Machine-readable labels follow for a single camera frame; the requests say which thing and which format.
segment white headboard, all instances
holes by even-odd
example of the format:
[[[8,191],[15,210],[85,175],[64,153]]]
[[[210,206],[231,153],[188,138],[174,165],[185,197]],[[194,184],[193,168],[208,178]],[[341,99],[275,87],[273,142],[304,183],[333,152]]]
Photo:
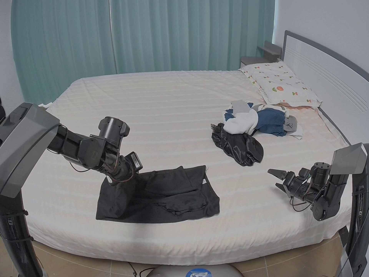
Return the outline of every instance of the white headboard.
[[[290,31],[284,33],[282,60],[322,100],[320,110],[350,144],[369,143],[369,73]]]

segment mattress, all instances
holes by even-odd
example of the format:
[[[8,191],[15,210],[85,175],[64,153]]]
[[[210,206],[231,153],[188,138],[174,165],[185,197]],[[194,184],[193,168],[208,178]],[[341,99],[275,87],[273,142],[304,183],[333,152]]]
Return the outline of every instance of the mattress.
[[[267,170],[297,173],[317,161],[330,163],[333,152],[347,145],[344,139],[316,109],[291,108],[303,138],[256,133],[264,159],[242,167],[214,145],[210,128],[237,99],[264,103],[240,71],[132,73],[75,81],[48,112],[85,135],[99,134],[105,116],[125,121],[131,132],[121,154],[135,151],[142,171],[206,165],[220,213],[170,224],[96,220],[104,176],[77,173],[61,155],[45,151],[23,187],[30,234],[82,256],[175,265],[245,261],[332,237],[350,221],[351,182],[339,213],[318,222],[309,209],[293,211]]]

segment pillow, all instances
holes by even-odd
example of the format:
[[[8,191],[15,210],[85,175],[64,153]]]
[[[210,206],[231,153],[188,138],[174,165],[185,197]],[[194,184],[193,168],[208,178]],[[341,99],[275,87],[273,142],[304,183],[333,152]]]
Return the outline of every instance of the pillow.
[[[267,104],[319,107],[321,100],[282,61],[257,63],[239,69],[258,87]]]

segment teal curtain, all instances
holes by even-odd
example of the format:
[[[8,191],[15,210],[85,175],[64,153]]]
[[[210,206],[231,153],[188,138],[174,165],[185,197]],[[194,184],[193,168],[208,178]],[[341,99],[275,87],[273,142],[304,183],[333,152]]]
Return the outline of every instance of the teal curtain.
[[[54,101],[75,80],[115,74],[109,0],[13,0],[12,44],[26,101]]]
[[[26,101],[54,101],[90,76],[235,70],[271,41],[275,0],[13,0]]]
[[[272,40],[275,0],[111,0],[118,73],[235,70]]]

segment white wall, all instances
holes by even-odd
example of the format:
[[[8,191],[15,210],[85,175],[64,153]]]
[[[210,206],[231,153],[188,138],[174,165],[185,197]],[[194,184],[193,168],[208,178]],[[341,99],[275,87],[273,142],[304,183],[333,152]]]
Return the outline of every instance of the white wall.
[[[13,59],[11,10],[12,0],[0,0],[0,97],[6,114],[24,102]]]
[[[276,0],[273,42],[289,30],[369,72],[369,0]]]

